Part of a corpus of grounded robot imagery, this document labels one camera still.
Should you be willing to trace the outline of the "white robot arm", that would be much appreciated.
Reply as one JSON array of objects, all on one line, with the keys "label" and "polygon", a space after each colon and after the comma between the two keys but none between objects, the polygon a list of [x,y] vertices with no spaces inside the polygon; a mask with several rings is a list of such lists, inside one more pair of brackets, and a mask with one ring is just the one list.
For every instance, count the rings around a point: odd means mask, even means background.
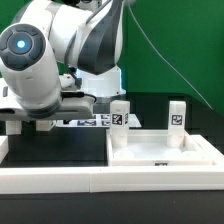
[{"label": "white robot arm", "polygon": [[53,0],[31,0],[0,33],[0,120],[72,120],[93,116],[95,97],[65,91],[57,64],[100,75],[122,50],[123,0],[92,12]]}]

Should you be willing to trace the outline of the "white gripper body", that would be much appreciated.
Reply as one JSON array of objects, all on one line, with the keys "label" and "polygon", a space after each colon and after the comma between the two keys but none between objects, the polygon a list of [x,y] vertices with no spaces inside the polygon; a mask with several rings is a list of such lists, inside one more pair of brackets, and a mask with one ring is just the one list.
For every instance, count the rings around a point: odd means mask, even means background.
[{"label": "white gripper body", "polygon": [[[94,97],[64,98],[58,111],[48,117],[38,116],[37,120],[79,120],[93,117]],[[0,121],[32,121],[27,112],[18,104],[3,78],[0,78]]]}]

